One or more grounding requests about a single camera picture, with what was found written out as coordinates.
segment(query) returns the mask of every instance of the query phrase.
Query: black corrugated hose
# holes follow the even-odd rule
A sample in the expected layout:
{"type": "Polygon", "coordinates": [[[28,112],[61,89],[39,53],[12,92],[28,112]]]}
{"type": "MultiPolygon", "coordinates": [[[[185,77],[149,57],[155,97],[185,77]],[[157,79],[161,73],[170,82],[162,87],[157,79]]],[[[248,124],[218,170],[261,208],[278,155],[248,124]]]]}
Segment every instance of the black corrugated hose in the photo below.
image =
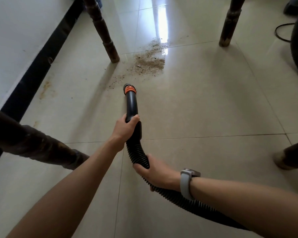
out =
{"type": "MultiPolygon", "coordinates": [[[[124,85],[124,94],[127,97],[127,117],[126,122],[129,122],[133,116],[138,114],[138,107],[137,107],[137,100],[136,100],[136,89],[131,84],[125,84],[124,85]]],[[[133,164],[141,164],[144,168],[149,169],[149,161],[147,156],[145,155],[141,144],[141,122],[139,121],[136,125],[135,131],[132,135],[132,137],[127,141],[127,150],[129,157],[131,159],[131,162],[133,164]]],[[[197,216],[203,217],[205,219],[247,230],[243,225],[237,223],[235,220],[225,216],[221,212],[215,210],[214,208],[203,204],[202,202],[198,200],[187,200],[184,198],[180,192],[169,190],[169,189],[162,189],[153,186],[150,184],[146,179],[144,179],[153,189],[155,192],[158,192],[160,195],[162,195],[167,200],[171,201],[173,204],[185,209],[186,211],[189,211],[197,216]]]]}

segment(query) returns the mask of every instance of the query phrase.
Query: black cable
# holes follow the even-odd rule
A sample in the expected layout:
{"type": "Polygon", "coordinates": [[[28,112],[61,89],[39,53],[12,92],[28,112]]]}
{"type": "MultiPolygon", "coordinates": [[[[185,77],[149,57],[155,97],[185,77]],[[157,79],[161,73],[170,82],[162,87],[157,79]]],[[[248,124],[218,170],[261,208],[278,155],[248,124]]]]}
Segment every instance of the black cable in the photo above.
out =
{"type": "Polygon", "coordinates": [[[275,31],[274,31],[275,36],[276,36],[278,39],[282,40],[282,41],[285,41],[285,42],[290,43],[290,40],[288,40],[288,39],[284,39],[284,38],[282,38],[281,36],[278,35],[278,33],[277,33],[277,29],[280,28],[280,27],[283,27],[283,26],[289,26],[289,25],[294,25],[294,24],[295,24],[295,23],[292,22],[292,23],[285,23],[285,24],[279,25],[278,27],[275,28],[275,31]]]}

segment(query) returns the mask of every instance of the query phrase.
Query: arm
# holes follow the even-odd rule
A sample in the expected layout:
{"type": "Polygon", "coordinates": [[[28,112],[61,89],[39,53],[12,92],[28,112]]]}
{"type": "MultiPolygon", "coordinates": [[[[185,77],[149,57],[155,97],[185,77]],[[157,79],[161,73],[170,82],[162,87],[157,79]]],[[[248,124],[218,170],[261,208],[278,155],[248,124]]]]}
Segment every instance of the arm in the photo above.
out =
{"type": "MultiPolygon", "coordinates": [[[[180,172],[148,155],[150,169],[134,164],[151,184],[180,191],[180,172]]],[[[263,237],[298,237],[298,194],[252,183],[194,177],[191,195],[263,237]]]]}
{"type": "Polygon", "coordinates": [[[89,207],[115,155],[131,137],[139,116],[116,122],[111,137],[88,160],[47,192],[7,238],[71,237],[89,207]]]}

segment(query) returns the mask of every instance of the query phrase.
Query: glossy floor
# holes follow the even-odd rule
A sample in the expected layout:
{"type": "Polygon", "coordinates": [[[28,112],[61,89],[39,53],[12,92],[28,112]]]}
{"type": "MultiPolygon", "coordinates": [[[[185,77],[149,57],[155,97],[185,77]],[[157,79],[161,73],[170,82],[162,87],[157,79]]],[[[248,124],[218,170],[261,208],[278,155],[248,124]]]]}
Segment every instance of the glossy floor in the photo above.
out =
{"type": "MultiPolygon", "coordinates": [[[[298,142],[298,72],[274,28],[293,20],[289,0],[246,0],[228,48],[218,46],[230,0],[102,0],[120,55],[111,64],[82,13],[22,124],[91,154],[137,89],[145,152],[176,169],[298,193],[298,170],[274,152],[298,142]]],[[[291,27],[280,30],[289,38],[291,27]]],[[[5,154],[0,159],[0,237],[69,173],[5,154]]],[[[258,237],[196,217],[153,194],[117,154],[75,237],[258,237]]]]}

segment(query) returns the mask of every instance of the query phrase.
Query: furniture leg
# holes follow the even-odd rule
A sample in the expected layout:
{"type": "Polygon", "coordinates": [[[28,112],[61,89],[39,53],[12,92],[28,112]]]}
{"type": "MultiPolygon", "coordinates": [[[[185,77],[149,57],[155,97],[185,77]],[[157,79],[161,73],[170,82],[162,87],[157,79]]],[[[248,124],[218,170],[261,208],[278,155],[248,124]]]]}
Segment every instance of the furniture leg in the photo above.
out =
{"type": "Polygon", "coordinates": [[[219,41],[220,47],[227,47],[230,44],[244,1],[231,0],[219,41]]]}
{"type": "Polygon", "coordinates": [[[114,42],[110,38],[107,25],[105,23],[105,20],[102,17],[102,12],[100,11],[98,3],[95,0],[83,0],[83,1],[86,5],[89,16],[93,20],[96,31],[98,32],[100,38],[103,41],[103,45],[106,49],[106,52],[111,62],[112,63],[119,62],[120,58],[116,51],[114,42]]]}
{"type": "Polygon", "coordinates": [[[75,169],[89,156],[0,112],[0,148],[4,152],[75,169]]]}
{"type": "Polygon", "coordinates": [[[282,152],[275,154],[275,164],[282,169],[297,169],[298,168],[298,143],[294,144],[282,152]]]}

